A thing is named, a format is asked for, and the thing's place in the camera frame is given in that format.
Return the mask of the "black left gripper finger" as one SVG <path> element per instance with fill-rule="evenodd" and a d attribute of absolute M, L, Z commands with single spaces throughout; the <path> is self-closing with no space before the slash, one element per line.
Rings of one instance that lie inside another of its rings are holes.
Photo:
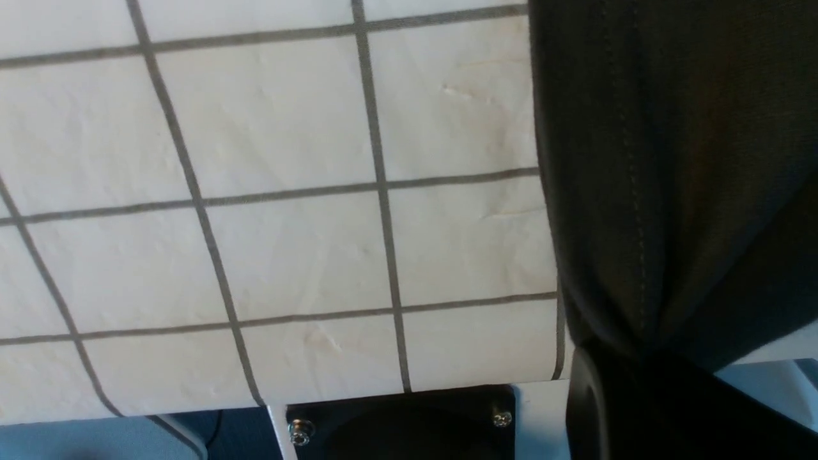
<path fill-rule="evenodd" d="M 815 459 L 816 433 L 686 359 L 632 363 L 576 347 L 565 414 L 573 459 Z"/>

